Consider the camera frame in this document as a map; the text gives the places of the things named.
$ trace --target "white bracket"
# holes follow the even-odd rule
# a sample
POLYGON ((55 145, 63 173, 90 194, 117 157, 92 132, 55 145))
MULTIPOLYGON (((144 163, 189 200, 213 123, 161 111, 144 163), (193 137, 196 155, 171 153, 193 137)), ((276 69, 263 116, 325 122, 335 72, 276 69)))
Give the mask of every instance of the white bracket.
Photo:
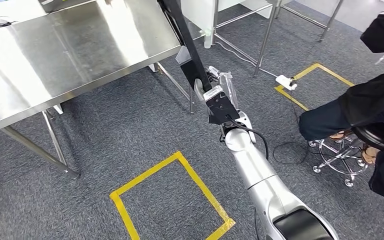
POLYGON ((59 113, 59 115, 63 114, 63 108, 61 107, 61 104, 53 106, 53 108, 59 113))

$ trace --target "silver robotic arm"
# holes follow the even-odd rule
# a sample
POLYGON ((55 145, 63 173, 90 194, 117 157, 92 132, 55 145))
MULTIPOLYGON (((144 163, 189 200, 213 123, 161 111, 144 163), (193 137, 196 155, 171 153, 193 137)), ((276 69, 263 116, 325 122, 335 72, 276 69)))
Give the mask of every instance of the silver robotic arm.
POLYGON ((157 2, 182 45, 176 60, 198 99, 207 106, 209 123, 221 126, 222 137, 262 221, 266 240, 337 240, 332 226, 283 184, 254 146, 251 122, 239 111, 232 76, 211 66, 204 69, 177 0, 157 2))
POLYGON ((248 131, 230 130, 225 143, 236 160, 236 168, 256 207, 267 240, 339 239, 326 219, 284 185, 266 157, 255 147, 248 131))

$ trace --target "sandal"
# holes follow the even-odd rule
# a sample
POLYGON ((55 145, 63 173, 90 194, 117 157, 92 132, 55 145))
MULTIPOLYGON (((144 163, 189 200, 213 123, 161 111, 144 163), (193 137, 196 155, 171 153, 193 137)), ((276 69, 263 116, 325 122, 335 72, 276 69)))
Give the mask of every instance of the sandal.
POLYGON ((378 155, 379 151, 379 149, 364 144, 361 149, 361 160, 368 165, 374 164, 376 162, 376 155, 378 155))
POLYGON ((344 139, 345 137, 347 137, 347 136, 349 136, 351 134, 353 134, 353 131, 348 129, 348 130, 340 131, 337 134, 334 134, 332 136, 329 136, 329 138, 332 141, 340 141, 340 140, 344 139))

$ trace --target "yellow tape square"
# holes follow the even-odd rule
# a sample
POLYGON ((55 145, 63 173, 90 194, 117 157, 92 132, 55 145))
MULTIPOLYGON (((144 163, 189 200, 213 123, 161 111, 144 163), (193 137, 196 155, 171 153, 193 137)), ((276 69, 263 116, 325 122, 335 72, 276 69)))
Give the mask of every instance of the yellow tape square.
POLYGON ((210 192, 208 187, 204 184, 204 182, 201 180, 201 178, 198 176, 198 174, 194 171, 194 169, 191 167, 191 165, 188 163, 186 158, 182 155, 180 151, 174 153, 169 158, 161 161, 157 165, 151 167, 141 175, 137 176, 133 180, 129 181, 122 187, 118 188, 117 190, 113 191, 109 197, 112 199, 112 201, 115 204, 115 207, 117 208, 118 212, 120 213, 121 219, 123 220, 127 232, 130 235, 130 238, 132 240, 139 240, 141 239, 138 235, 138 232, 136 231, 135 226, 133 225, 132 219, 129 216, 129 213, 126 210, 125 205, 123 204, 122 199, 120 198, 120 195, 125 193, 127 190, 133 188, 143 180, 145 180, 147 177, 151 176, 152 174, 156 173, 163 167, 167 166, 168 164, 178 160, 184 167, 184 169, 187 171, 189 176, 193 179, 193 181, 198 185, 198 187, 201 189, 202 193, 205 195, 205 197, 208 199, 208 201, 211 203, 211 205, 215 208, 218 215, 223 219, 224 223, 221 225, 217 230, 215 230, 210 236, 206 238, 206 240, 217 240, 221 236, 223 236, 233 225, 236 224, 236 222, 231 219, 226 211, 223 209, 223 207, 220 205, 220 203, 217 201, 217 199, 213 196, 213 194, 210 192))
MULTIPOLYGON (((294 80, 297 81, 298 79, 304 77, 305 75, 307 75, 309 72, 315 70, 316 68, 319 68, 323 71, 325 71, 326 73, 334 76, 335 78, 339 79, 341 82, 343 82, 344 84, 352 87, 354 86, 354 83, 346 80, 345 78, 341 77, 340 75, 334 73, 332 70, 330 70, 329 68, 321 65, 320 63, 314 63, 313 65, 309 66, 308 68, 306 68, 304 71, 298 73, 296 76, 294 76, 294 80)), ((304 104, 302 104, 301 102, 299 102, 298 100, 296 100, 295 98, 291 97, 291 95, 289 95, 286 91, 285 91, 285 87, 282 86, 282 85, 279 85, 277 87, 275 87, 274 89, 276 89, 280 94, 282 94, 283 96, 287 97, 288 99, 290 99, 291 101, 293 101, 295 104, 297 104, 298 106, 300 106, 302 109, 304 109, 305 111, 308 111, 309 109, 304 106, 304 104)))

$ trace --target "table top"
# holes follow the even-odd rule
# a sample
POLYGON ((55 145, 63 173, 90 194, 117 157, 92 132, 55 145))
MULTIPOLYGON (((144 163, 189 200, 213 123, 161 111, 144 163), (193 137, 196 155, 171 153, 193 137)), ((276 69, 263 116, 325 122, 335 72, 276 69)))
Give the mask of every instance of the table top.
POLYGON ((179 49, 156 0, 97 0, 0 28, 0 129, 179 49))

